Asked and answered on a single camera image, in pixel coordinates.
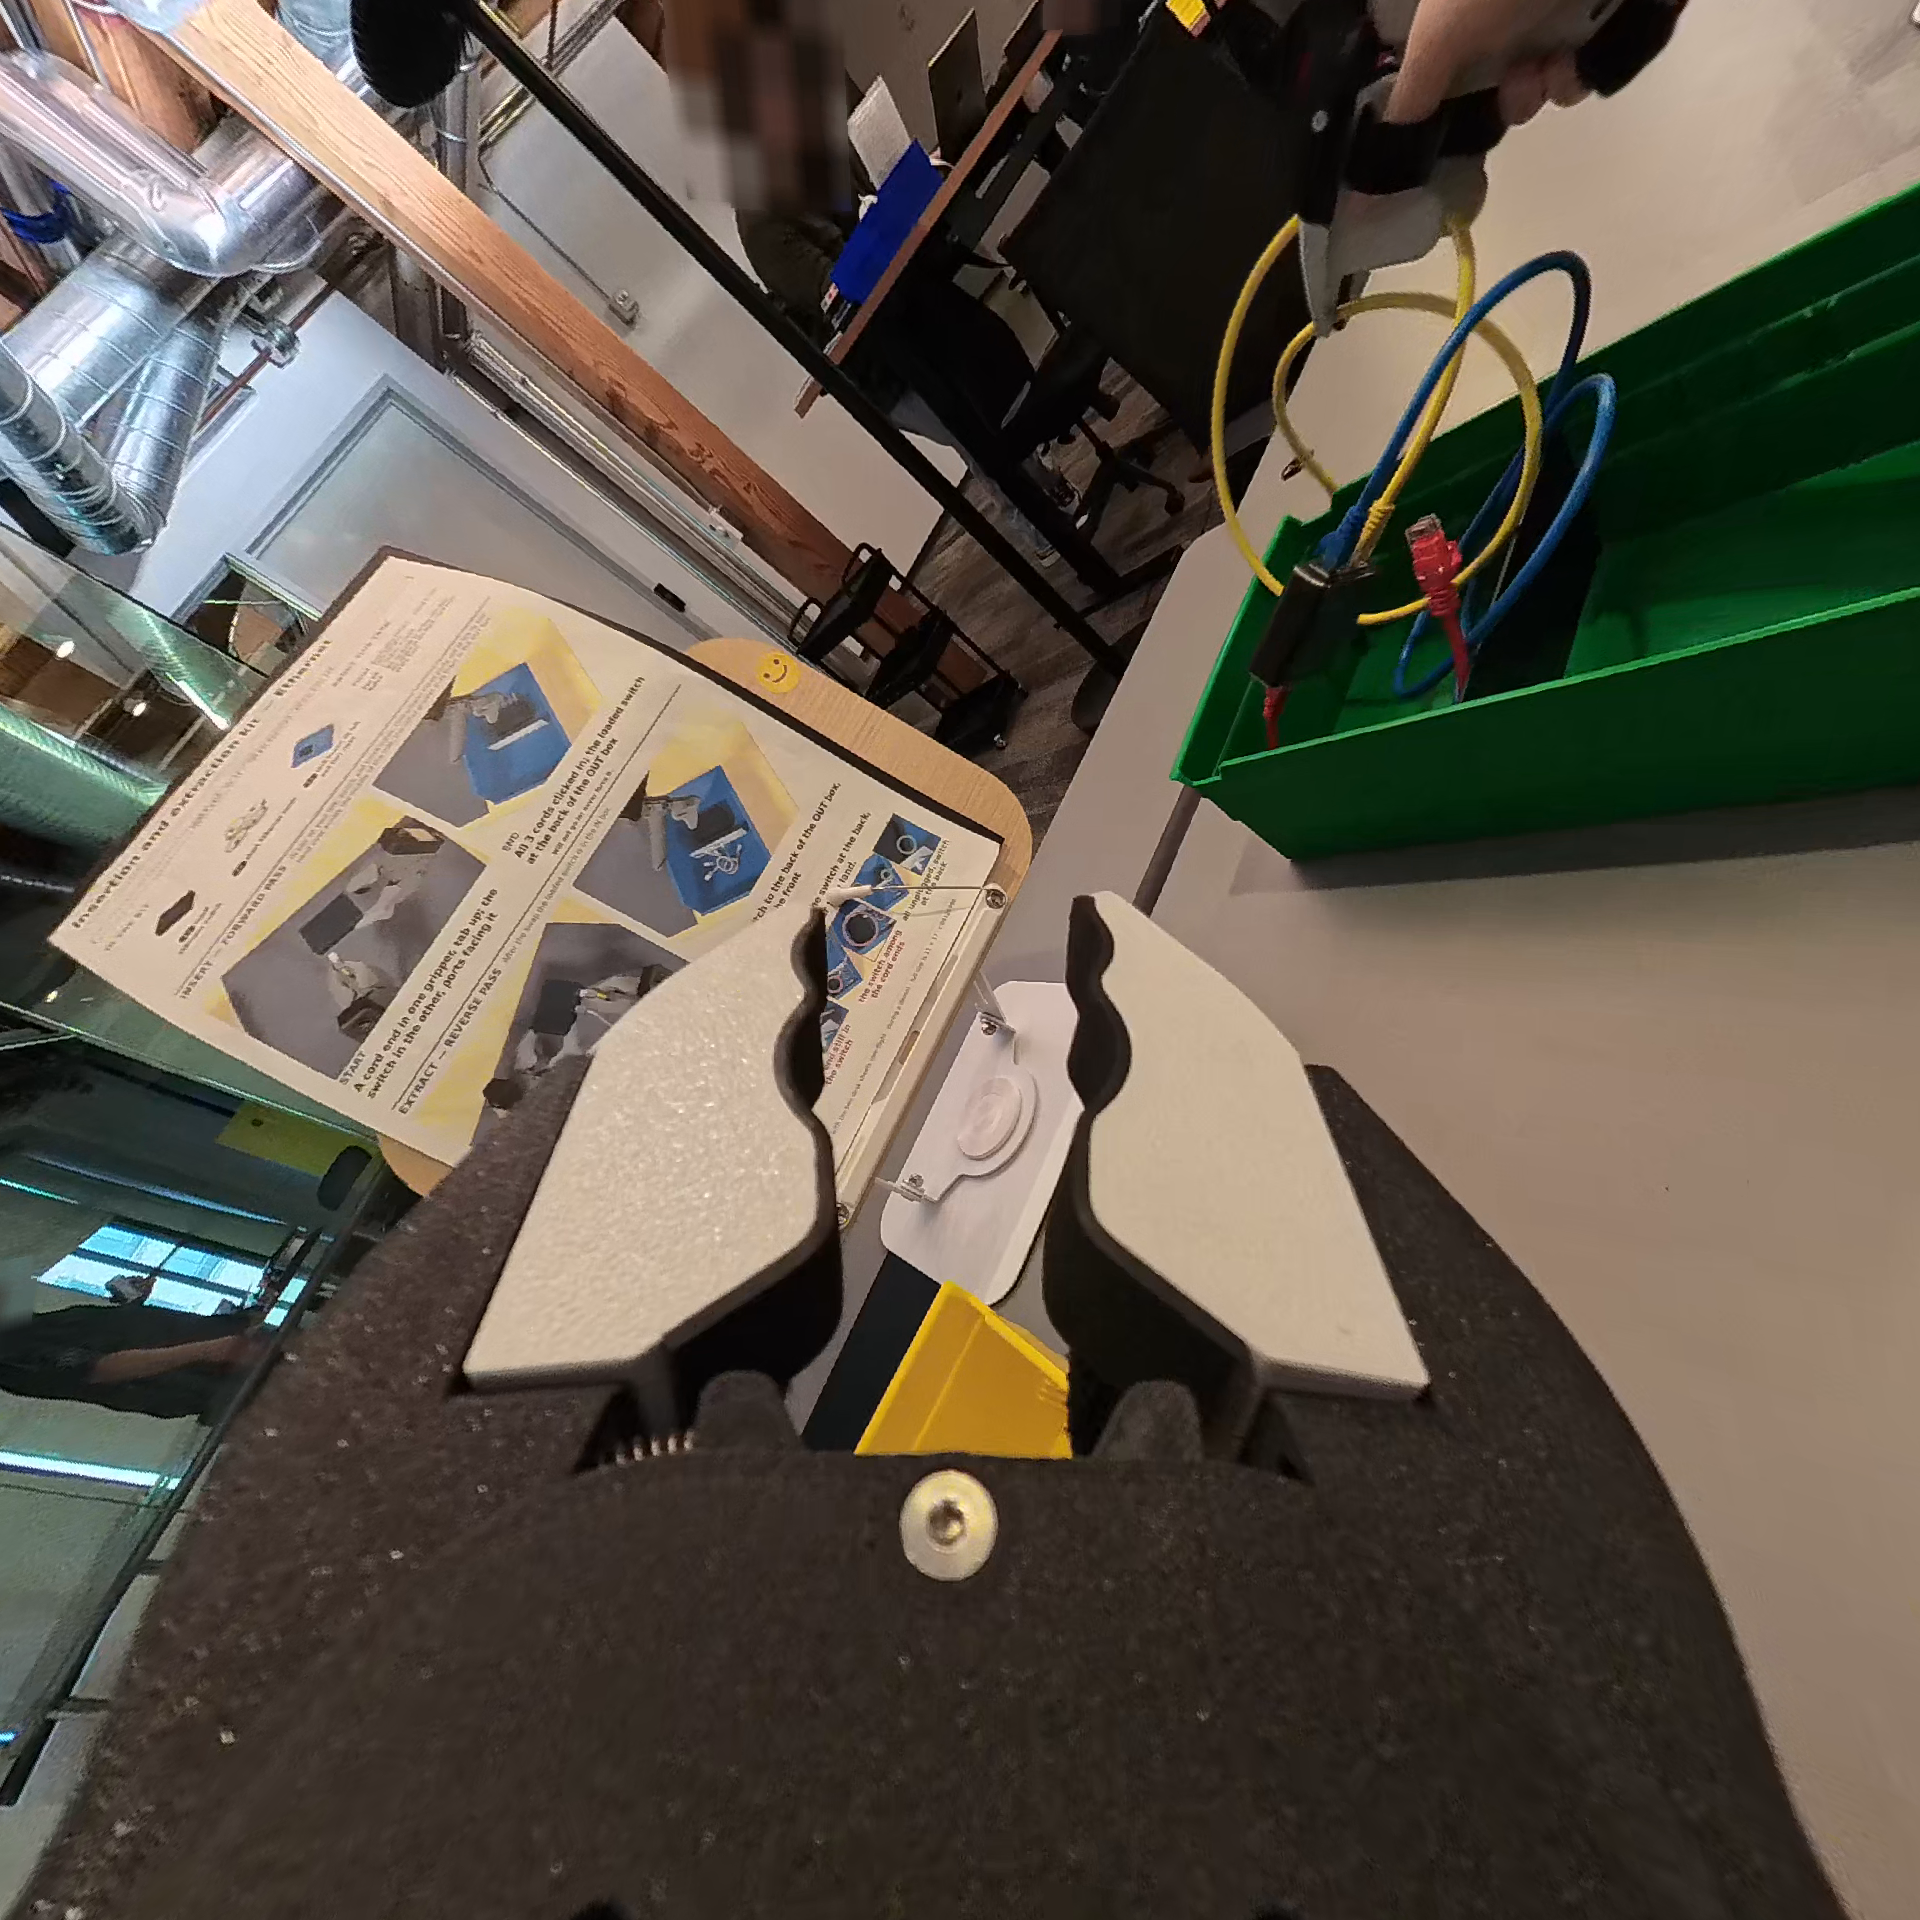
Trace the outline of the instruction sheet on board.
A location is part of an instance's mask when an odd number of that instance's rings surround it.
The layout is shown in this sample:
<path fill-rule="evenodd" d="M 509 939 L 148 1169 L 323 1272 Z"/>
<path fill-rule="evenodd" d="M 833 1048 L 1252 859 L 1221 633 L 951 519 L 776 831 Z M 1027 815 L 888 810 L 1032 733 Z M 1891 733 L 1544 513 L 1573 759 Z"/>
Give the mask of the instruction sheet on board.
<path fill-rule="evenodd" d="M 731 705 L 747 708 L 747 722 L 771 722 L 788 733 L 806 733 L 838 762 L 872 772 L 877 784 L 905 793 L 912 815 L 939 815 L 1000 843 L 983 893 L 964 908 L 964 917 L 953 928 L 957 939 L 939 978 L 930 984 L 922 1013 L 906 1023 L 849 1144 L 833 1152 L 838 1217 L 849 1227 L 957 1017 L 964 984 L 989 960 L 1002 914 L 1027 880 L 1036 843 L 1019 802 L 1000 775 L 939 747 L 924 733 L 915 733 L 898 713 L 865 705 L 825 672 L 806 663 L 806 685 L 791 701 L 769 697 L 755 682 L 755 663 L 766 648 L 776 646 L 755 638 L 708 638 L 685 653 L 685 663 L 725 685 Z"/>

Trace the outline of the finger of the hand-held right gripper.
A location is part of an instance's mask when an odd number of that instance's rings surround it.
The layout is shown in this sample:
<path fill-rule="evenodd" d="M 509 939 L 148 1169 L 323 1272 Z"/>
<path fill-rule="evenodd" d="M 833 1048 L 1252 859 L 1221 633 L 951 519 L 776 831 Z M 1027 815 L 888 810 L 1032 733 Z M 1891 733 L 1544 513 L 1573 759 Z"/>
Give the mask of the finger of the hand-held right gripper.
<path fill-rule="evenodd" d="M 1423 260 L 1454 228 L 1473 228 L 1485 201 L 1485 157 L 1440 162 L 1419 191 L 1369 196 L 1341 191 L 1331 223 L 1300 219 L 1300 283 L 1307 325 L 1338 330 L 1338 311 L 1360 298 L 1380 270 Z"/>

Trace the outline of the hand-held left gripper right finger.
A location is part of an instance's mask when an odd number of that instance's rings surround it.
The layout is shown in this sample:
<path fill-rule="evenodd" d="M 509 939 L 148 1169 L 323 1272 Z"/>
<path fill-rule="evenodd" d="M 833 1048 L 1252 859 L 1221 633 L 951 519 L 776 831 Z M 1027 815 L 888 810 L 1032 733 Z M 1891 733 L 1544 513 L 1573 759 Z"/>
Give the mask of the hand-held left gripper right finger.
<path fill-rule="evenodd" d="M 1068 1082 L 1041 1301 L 1076 1378 L 1410 1402 L 1429 1365 L 1297 1045 L 1117 893 L 1068 910 Z"/>

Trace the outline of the silver ventilation duct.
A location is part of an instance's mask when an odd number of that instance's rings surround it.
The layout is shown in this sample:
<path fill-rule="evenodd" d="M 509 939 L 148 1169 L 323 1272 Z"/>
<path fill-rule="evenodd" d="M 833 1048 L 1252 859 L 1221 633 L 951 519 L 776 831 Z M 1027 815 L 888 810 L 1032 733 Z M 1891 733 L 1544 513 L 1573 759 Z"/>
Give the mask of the silver ventilation duct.
<path fill-rule="evenodd" d="M 51 53 L 4 55 L 4 145 L 105 223 L 4 332 L 4 473 L 63 538 L 145 551 L 228 325 L 319 260 L 340 196 L 244 116 L 180 155 Z"/>

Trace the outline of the black ethernet port box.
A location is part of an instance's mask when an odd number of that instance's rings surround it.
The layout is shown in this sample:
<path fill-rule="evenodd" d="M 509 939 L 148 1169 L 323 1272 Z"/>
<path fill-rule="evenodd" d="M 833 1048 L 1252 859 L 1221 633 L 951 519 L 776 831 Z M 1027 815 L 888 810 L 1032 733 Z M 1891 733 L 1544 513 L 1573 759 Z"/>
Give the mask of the black ethernet port box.
<path fill-rule="evenodd" d="M 1264 690 L 1292 690 L 1332 667 L 1353 646 L 1372 565 L 1297 565 L 1252 648 L 1251 677 Z"/>

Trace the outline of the wooden support beam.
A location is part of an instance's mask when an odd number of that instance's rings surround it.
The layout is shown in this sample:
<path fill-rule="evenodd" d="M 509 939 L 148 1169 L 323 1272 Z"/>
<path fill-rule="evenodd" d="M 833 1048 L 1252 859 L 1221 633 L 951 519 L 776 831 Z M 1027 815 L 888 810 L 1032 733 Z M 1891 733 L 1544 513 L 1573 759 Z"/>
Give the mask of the wooden support beam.
<path fill-rule="evenodd" d="M 355 55 L 311 53 L 258 5 L 173 9 L 141 32 L 241 113 L 232 145 L 181 157 L 51 55 L 4 55 L 4 141 L 194 281 L 304 268 L 311 201 L 343 201 L 713 506 L 788 586 L 826 597 L 842 583 L 853 551 L 434 170 Z"/>

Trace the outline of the black flat mat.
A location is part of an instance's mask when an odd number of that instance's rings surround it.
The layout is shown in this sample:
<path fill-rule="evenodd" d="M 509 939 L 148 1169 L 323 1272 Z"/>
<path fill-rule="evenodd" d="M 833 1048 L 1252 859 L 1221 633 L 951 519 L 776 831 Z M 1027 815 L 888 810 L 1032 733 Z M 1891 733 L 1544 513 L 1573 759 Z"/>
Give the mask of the black flat mat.
<path fill-rule="evenodd" d="M 938 1297 L 939 1283 L 912 1262 L 898 1252 L 882 1256 L 847 1344 L 806 1418 L 806 1450 L 857 1455 Z"/>

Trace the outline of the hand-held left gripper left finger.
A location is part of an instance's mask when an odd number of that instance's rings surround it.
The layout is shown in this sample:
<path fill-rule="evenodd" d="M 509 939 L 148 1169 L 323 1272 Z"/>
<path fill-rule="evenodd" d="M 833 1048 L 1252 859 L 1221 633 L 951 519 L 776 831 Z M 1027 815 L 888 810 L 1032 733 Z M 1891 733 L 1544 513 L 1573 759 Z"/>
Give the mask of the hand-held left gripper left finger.
<path fill-rule="evenodd" d="M 833 1144 L 819 1119 L 826 922 L 788 905 L 647 990 L 593 1052 L 468 1152 L 508 1176 L 473 1396 L 788 1392 L 842 1324 Z"/>

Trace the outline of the blue storage bin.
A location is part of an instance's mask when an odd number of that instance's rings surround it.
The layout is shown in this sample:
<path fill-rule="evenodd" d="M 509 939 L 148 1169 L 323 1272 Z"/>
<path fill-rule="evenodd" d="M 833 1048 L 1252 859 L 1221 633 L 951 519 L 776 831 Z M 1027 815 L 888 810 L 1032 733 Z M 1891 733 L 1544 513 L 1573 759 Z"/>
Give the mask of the blue storage bin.
<path fill-rule="evenodd" d="M 830 287 L 838 298 L 859 308 L 876 297 L 939 186 L 939 163 L 912 140 L 833 260 Z"/>

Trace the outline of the black office chair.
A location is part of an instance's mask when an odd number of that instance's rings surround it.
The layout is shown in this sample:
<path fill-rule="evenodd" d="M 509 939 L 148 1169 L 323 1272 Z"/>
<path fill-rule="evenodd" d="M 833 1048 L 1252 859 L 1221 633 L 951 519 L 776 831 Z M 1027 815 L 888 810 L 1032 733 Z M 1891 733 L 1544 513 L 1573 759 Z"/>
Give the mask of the black office chair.
<path fill-rule="evenodd" d="M 1297 113 L 1156 9 L 1000 251 L 1205 450 L 1228 316 L 1297 212 L 1300 163 Z"/>

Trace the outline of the green plastic bin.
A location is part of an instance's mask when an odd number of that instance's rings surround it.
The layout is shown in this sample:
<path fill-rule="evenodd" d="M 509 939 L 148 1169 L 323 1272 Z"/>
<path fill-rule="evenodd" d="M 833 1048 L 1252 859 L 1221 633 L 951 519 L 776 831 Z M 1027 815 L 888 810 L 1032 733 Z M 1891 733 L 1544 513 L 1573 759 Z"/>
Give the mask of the green plastic bin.
<path fill-rule="evenodd" d="M 1171 775 L 1290 859 L 1916 784 L 1916 191 L 1587 354 L 1593 272 L 1363 297 L 1446 330 L 1372 470 L 1287 519 Z M 1251 677 L 1304 563 L 1353 646 Z"/>

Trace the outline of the yellow plastic bin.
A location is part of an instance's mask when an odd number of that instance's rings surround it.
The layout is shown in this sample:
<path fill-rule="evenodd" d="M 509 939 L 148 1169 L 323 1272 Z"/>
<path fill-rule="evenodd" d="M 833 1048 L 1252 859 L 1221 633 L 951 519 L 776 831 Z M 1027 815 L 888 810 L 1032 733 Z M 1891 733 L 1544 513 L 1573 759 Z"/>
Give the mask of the yellow plastic bin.
<path fill-rule="evenodd" d="M 1068 1359 L 942 1283 L 853 1450 L 1072 1459 Z"/>

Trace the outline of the white flat tray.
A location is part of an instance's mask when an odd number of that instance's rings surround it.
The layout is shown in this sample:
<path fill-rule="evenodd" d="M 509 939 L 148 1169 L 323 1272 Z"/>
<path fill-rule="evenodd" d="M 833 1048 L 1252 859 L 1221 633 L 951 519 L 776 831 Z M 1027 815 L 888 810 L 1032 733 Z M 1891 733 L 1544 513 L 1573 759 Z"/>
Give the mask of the white flat tray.
<path fill-rule="evenodd" d="M 1083 1098 L 1068 1075 L 1080 1013 L 1057 980 L 1008 980 L 978 1010 L 882 1209 L 882 1251 L 983 1308 L 1041 1234 Z"/>

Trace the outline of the printed instruction poster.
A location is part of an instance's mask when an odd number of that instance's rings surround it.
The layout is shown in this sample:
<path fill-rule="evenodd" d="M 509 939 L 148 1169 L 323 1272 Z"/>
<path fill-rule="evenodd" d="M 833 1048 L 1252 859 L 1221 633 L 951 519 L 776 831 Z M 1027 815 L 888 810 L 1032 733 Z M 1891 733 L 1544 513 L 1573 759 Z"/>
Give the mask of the printed instruction poster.
<path fill-rule="evenodd" d="M 386 551 L 105 858 L 51 949 L 457 1166 L 670 974 L 819 908 L 838 1152 L 1000 843 L 747 722 L 689 648 Z"/>

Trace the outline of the person's right hand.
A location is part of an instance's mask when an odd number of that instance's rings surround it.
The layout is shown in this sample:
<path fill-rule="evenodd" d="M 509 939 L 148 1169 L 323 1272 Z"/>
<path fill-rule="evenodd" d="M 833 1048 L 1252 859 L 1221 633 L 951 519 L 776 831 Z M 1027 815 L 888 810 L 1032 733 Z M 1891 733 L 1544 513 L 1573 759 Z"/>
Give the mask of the person's right hand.
<path fill-rule="evenodd" d="M 1473 77 L 1497 93 L 1506 127 L 1616 96 L 1623 83 L 1582 77 L 1579 53 L 1547 47 L 1544 32 L 1565 22 L 1570 5 L 1419 5 L 1380 124 L 1423 124 Z"/>

